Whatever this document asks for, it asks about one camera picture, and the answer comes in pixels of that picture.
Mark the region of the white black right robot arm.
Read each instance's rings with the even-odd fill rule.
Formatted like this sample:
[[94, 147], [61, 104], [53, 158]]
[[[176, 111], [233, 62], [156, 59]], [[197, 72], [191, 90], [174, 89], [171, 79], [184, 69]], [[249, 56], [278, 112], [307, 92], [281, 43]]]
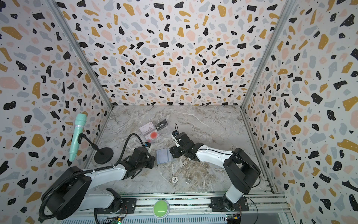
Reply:
[[193, 161], [219, 166], [226, 171], [231, 186], [223, 196], [223, 202], [228, 209], [232, 210], [260, 178], [260, 169], [241, 148], [233, 151], [219, 150], [203, 143], [194, 143], [186, 133], [178, 131], [173, 131], [172, 137], [175, 142], [175, 146], [170, 148], [173, 158], [185, 156]]

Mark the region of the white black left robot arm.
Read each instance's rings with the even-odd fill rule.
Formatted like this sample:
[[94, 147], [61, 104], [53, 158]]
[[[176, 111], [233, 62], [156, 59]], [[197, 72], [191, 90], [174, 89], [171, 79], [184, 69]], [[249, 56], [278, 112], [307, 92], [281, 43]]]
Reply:
[[129, 207], [114, 189], [107, 188], [97, 193], [95, 188], [113, 181], [133, 179], [143, 169], [152, 169], [155, 160], [145, 147], [137, 147], [131, 156], [117, 165], [89, 170], [71, 167], [42, 196], [39, 217], [64, 220], [77, 211], [90, 209], [127, 212]]

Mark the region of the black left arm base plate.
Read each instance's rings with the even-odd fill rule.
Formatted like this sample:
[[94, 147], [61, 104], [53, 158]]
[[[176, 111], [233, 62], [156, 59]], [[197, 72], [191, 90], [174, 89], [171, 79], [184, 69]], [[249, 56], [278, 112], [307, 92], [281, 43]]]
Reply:
[[97, 209], [97, 214], [133, 214], [136, 208], [136, 198], [115, 198], [108, 208]]

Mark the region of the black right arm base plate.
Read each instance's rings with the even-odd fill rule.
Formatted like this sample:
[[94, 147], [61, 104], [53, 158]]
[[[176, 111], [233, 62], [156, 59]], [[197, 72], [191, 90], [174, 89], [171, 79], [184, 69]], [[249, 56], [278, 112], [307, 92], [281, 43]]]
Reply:
[[232, 203], [224, 196], [211, 197], [209, 208], [213, 212], [240, 212], [249, 211], [249, 206], [246, 197], [241, 197], [236, 203]]

